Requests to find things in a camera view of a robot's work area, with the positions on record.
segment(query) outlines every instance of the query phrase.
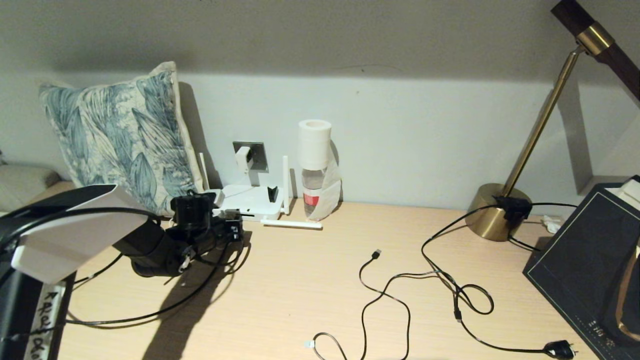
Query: brass lamp base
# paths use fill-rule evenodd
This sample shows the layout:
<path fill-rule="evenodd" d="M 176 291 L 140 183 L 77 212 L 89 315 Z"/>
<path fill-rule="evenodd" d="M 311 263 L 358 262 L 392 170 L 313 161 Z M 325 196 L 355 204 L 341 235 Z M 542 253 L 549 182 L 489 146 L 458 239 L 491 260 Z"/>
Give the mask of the brass lamp base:
<path fill-rule="evenodd" d="M 469 211 L 473 211 L 477 208 L 482 208 L 487 205 L 494 205 L 495 199 L 493 196 L 499 196 L 504 188 L 503 184 L 484 184 L 478 188 L 476 197 L 469 206 Z M 509 196 L 519 197 L 527 199 L 529 202 L 531 199 L 520 190 L 514 188 Z M 509 227 L 507 220 L 504 219 L 504 210 L 499 208 L 488 208 L 480 210 L 477 213 L 466 217 L 467 225 L 469 229 L 477 235 L 493 241 L 507 241 L 509 235 Z M 518 230 L 520 224 L 511 226 L 511 234 L 513 235 Z"/>

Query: wooden desk surface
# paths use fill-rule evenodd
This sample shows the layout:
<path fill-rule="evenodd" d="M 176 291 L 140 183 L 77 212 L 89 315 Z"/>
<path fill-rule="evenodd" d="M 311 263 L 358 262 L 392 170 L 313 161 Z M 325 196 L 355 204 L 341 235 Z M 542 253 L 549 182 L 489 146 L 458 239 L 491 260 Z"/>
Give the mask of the wooden desk surface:
<path fill-rule="evenodd" d="M 360 312 L 376 294 L 358 281 L 358 269 L 376 249 L 379 259 L 364 272 L 375 288 L 401 272 L 425 272 L 422 242 L 463 214 L 461 211 L 343 203 L 325 219 L 322 231 L 262 227 L 245 222 L 251 250 L 235 274 L 215 279 L 199 296 L 162 320 L 137 327 L 101 330 L 69 324 L 60 359 L 317 359 L 304 342 L 317 332 L 334 335 L 350 359 L 362 353 Z M 301 203 L 288 220 L 302 220 Z M 523 224 L 517 237 L 535 244 L 549 236 L 542 225 Z M 596 356 L 522 275 L 529 252 L 510 243 L 481 239 L 463 227 L 427 246 L 427 253 L 460 284 L 486 288 L 495 301 L 488 316 L 461 310 L 465 323 L 482 340 L 503 347 L 542 348 L 568 340 L 577 359 Z M 80 269 L 91 274 L 117 252 L 108 249 Z M 157 311 L 182 298 L 208 274 L 198 264 L 183 279 L 144 279 L 127 259 L 78 288 L 69 307 L 81 320 L 112 320 Z M 451 293 L 436 279 L 398 279 L 389 293 L 412 310 L 409 359 L 549 359 L 515 354 L 473 340 L 453 317 Z M 486 301 L 477 297 L 480 306 Z M 406 311 L 390 299 L 365 314 L 367 359 L 404 355 Z M 341 360 L 327 337 L 317 347 L 328 360 Z"/>

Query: blue leaf pattern pillow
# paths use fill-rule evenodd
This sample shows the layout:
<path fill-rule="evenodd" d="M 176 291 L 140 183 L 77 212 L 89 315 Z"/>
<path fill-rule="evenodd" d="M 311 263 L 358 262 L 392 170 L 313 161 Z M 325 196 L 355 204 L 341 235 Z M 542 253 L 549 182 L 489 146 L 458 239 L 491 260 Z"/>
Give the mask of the blue leaf pattern pillow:
<path fill-rule="evenodd" d="M 174 62 L 110 86 L 43 84 L 40 100 L 76 186 L 119 184 L 159 215 L 172 214 L 173 197 L 202 192 Z"/>

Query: wall socket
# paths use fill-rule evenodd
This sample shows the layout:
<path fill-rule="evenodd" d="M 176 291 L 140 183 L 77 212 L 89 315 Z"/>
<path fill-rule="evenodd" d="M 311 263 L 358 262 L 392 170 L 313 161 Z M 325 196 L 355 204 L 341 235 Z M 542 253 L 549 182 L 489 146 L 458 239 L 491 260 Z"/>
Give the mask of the wall socket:
<path fill-rule="evenodd" d="M 257 172 L 269 172 L 267 166 L 267 154 L 264 152 L 263 142 L 234 142 L 234 154 L 243 146 L 249 146 L 253 156 L 253 166 L 250 170 Z"/>

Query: white wall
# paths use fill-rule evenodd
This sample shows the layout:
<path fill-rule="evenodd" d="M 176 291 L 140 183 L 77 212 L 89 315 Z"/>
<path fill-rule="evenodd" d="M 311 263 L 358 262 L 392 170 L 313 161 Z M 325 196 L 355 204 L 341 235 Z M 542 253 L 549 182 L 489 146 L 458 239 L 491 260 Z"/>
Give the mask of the white wall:
<path fill-rule="evenodd" d="M 581 3 L 640 63 L 640 3 Z M 112 83 L 176 60 L 192 137 L 223 184 L 239 179 L 232 140 L 265 142 L 261 180 L 279 183 L 297 121 L 321 118 L 345 200 L 466 208 L 480 184 L 505 180 L 573 47 L 555 1 L 478 4 L 3 2 L 0 149 L 65 173 L 35 79 Z M 580 59 L 518 187 L 576 202 L 590 172 L 640 172 L 622 155 L 640 152 L 639 113 L 609 69 Z"/>

